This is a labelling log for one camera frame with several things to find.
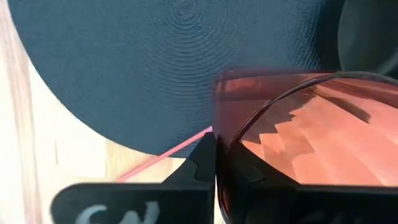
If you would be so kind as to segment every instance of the dark teal fabric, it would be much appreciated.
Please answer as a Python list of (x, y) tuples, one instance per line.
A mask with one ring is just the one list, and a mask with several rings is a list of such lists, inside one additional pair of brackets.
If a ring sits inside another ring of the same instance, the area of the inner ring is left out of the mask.
[(27, 53), (59, 100), (103, 136), (151, 154), (211, 125), (211, 84), (227, 69), (339, 69), (340, 0), (9, 5)]

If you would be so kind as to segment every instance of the light wood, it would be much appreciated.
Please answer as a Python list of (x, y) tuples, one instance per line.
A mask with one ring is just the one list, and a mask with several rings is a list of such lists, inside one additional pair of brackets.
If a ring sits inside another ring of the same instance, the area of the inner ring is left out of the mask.
[[(52, 223), (50, 203), (64, 187), (115, 181), (153, 157), (104, 138), (57, 100), (31, 64), (6, 0), (0, 0), (0, 146), (0, 224)], [(183, 161), (166, 158), (128, 182), (161, 182)]]

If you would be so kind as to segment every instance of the red string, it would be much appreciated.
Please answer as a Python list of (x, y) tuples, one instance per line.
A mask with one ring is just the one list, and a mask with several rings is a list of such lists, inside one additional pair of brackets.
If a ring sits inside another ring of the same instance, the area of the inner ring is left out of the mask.
[(171, 156), (172, 154), (178, 152), (179, 150), (187, 147), (189, 144), (193, 143), (194, 141), (202, 138), (206, 133), (212, 132), (213, 131), (213, 127), (210, 126), (206, 129), (204, 129), (203, 131), (199, 132), (198, 134), (190, 137), (189, 139), (185, 140), (183, 143), (179, 144), (178, 146), (173, 147), (172, 149), (168, 150), (167, 152), (163, 153), (160, 156), (157, 156), (153, 159), (148, 160), (147, 162), (133, 168), (132, 170), (130, 170), (129, 172), (123, 174), (118, 180), (117, 182), (125, 182), (128, 179), (130, 179), (132, 176), (140, 173), (141, 171), (143, 171), (144, 169), (154, 165), (155, 163), (161, 161), (162, 159)]

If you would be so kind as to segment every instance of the pink cord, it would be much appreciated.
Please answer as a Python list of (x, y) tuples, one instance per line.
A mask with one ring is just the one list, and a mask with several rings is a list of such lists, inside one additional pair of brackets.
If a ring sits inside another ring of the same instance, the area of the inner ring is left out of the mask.
[(127, 172), (124, 175), (122, 175), (117, 180), (117, 182), (125, 182), (125, 181), (127, 181), (132, 176), (140, 173), (144, 169), (154, 165), (155, 163), (161, 161), (162, 159), (171, 156), (172, 154), (174, 154), (174, 153), (178, 152), (179, 150), (183, 149), (184, 147), (187, 147), (189, 144), (191, 144), (194, 141), (202, 138), (206, 133), (209, 133), (209, 132), (212, 132), (212, 131), (213, 131), (213, 127), (212, 126), (204, 129), (203, 131), (201, 131), (198, 134), (190, 137), (189, 139), (185, 140), (183, 143), (179, 144), (178, 146), (173, 147), (172, 149), (168, 150), (167, 152), (163, 153), (162, 155), (157, 156), (157, 157), (155, 157), (153, 159), (150, 159), (149, 161), (147, 161), (147, 162), (145, 162), (145, 163), (133, 168), (129, 172)]

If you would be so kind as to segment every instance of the wooden surface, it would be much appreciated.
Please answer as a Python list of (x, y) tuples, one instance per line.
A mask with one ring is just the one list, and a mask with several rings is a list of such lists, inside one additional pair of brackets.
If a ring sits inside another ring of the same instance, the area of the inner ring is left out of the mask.
[[(153, 157), (104, 138), (56, 99), (21, 45), (6, 0), (0, 0), (0, 146), (0, 224), (51, 223), (49, 206), (59, 190), (112, 182)], [(166, 158), (128, 182), (161, 182), (182, 162)]]

